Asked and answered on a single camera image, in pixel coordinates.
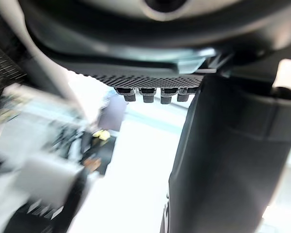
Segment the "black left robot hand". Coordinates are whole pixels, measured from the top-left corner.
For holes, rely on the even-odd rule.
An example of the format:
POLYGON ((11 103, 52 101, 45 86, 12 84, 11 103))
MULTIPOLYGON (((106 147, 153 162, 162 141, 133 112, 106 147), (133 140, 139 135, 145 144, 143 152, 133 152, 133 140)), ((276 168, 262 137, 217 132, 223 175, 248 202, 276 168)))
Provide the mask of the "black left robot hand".
POLYGON ((21 0, 52 61, 126 101, 188 109, 163 233, 252 233, 291 150, 291 0, 21 0))

